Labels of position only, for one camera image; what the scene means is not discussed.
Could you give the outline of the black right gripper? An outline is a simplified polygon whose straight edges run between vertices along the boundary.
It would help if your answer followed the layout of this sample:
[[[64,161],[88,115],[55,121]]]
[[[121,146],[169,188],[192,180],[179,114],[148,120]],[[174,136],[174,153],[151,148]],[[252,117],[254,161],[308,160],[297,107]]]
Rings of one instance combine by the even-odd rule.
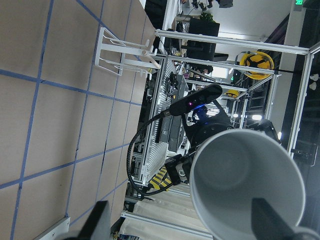
[[[230,118],[218,101],[214,100],[213,104],[218,108],[219,113],[207,117],[207,108],[204,105],[198,106],[192,111],[199,118],[193,125],[187,125],[185,113],[180,114],[183,129],[190,142],[190,148],[185,154],[175,155],[165,161],[164,166],[173,186],[189,182],[195,153],[205,140],[218,133],[234,128]]]

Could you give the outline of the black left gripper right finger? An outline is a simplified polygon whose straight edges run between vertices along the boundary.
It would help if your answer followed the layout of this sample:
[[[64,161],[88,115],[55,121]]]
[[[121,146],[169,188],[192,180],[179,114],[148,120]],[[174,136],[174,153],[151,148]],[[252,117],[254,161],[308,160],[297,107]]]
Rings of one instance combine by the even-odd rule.
[[[251,201],[251,229],[257,240],[318,240],[307,227],[289,226],[264,198]]]

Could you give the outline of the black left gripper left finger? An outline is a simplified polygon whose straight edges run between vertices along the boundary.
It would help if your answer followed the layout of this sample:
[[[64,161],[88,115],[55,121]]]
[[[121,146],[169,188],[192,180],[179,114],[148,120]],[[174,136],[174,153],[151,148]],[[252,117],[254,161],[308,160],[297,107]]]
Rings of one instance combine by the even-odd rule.
[[[81,230],[67,240],[108,240],[111,234],[111,213],[108,200],[97,201]]]

